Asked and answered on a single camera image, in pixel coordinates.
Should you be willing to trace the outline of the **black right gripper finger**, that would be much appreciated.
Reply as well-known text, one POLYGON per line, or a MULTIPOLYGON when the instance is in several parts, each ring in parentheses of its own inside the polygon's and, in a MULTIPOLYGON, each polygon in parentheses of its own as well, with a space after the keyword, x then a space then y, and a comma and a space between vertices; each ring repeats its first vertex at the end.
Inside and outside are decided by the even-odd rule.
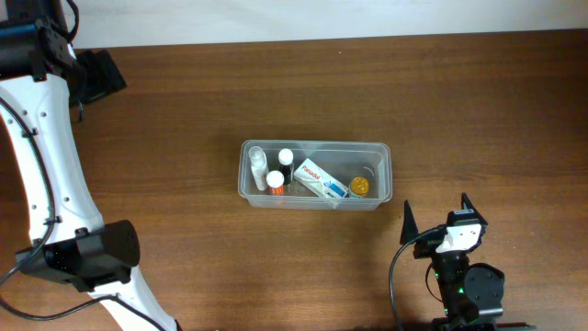
POLYGON ((401 229, 400 244, 407 245, 415 240, 419 230, 413 216, 413 210, 408 200, 403 203, 403 223, 401 229))
POLYGON ((473 206, 472 202, 470 201, 468 195, 466 193, 461 194, 460 198, 460 206, 461 206, 461 213, 468 214, 473 216, 479 216, 479 212, 473 206))

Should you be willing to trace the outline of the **gold lid small jar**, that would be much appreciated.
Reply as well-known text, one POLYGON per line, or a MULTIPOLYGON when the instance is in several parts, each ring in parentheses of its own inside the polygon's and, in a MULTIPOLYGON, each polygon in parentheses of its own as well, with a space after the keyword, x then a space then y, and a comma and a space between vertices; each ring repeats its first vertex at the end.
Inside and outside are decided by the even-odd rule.
POLYGON ((365 177, 354 177, 349 184, 349 197, 362 199, 369 193, 369 181, 365 177))

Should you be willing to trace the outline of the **white Panadol box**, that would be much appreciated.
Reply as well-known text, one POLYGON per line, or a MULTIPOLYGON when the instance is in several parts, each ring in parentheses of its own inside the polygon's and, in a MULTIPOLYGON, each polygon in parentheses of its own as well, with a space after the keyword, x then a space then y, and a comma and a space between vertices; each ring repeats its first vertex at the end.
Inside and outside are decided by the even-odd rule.
POLYGON ((305 159, 295 170, 294 178, 319 197, 342 199, 348 194, 346 185, 331 176, 310 158, 305 159))

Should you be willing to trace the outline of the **orange tube white cap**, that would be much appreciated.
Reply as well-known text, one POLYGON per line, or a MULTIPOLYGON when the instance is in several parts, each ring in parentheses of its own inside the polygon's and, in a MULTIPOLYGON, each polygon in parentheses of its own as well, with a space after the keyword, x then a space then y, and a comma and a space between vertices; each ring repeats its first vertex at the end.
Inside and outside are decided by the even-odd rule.
POLYGON ((284 184, 285 178, 284 175, 278 171, 274 170, 267 174, 266 176, 266 184, 270 189, 270 193, 275 196, 283 196, 284 195, 284 184))

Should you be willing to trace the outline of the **dark bottle white cap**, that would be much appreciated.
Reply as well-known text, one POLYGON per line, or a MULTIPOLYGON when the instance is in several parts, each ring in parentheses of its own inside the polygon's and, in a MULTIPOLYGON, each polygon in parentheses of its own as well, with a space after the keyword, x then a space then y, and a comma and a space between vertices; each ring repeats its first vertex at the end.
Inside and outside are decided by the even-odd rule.
POLYGON ((293 159, 293 152, 288 148, 281 149, 278 153, 278 170, 284 177, 285 186, 290 185, 293 180, 293 159))

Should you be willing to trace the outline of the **white lotion bottle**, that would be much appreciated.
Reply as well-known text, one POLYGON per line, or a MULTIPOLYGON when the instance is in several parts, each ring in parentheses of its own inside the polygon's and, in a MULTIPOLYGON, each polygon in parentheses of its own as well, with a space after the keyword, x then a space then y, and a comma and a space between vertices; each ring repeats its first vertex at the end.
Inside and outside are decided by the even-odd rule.
POLYGON ((258 190, 265 191, 268 187, 266 177, 269 172, 266 154, 261 147, 254 146, 249 150, 248 156, 255 185, 258 190))

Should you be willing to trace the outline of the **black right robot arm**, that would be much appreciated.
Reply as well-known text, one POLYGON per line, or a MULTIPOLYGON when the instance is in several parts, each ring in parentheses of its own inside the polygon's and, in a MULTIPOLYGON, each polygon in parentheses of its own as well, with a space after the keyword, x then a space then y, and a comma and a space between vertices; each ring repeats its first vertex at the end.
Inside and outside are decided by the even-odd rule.
POLYGON ((499 324, 503 315, 505 275, 485 263, 472 264, 469 254, 482 244, 487 221, 467 194, 447 221, 420 232, 408 201, 403 203, 401 248, 390 263, 389 290, 393 290, 394 267, 404 250, 413 248, 416 259, 429 258, 428 271, 435 273, 445 316, 431 322, 432 330, 535 330, 527 323, 499 324))

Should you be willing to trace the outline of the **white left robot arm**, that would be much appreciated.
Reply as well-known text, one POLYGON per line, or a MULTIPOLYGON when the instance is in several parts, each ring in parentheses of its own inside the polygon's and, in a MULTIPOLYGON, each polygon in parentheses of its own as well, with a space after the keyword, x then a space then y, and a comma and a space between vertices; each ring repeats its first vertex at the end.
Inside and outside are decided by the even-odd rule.
POLYGON ((140 268, 131 222, 105 223, 85 182, 70 110, 126 85, 106 51, 75 52, 75 2, 1 4, 1 117, 28 203, 30 246, 14 271, 75 287, 125 330, 176 330, 140 268))

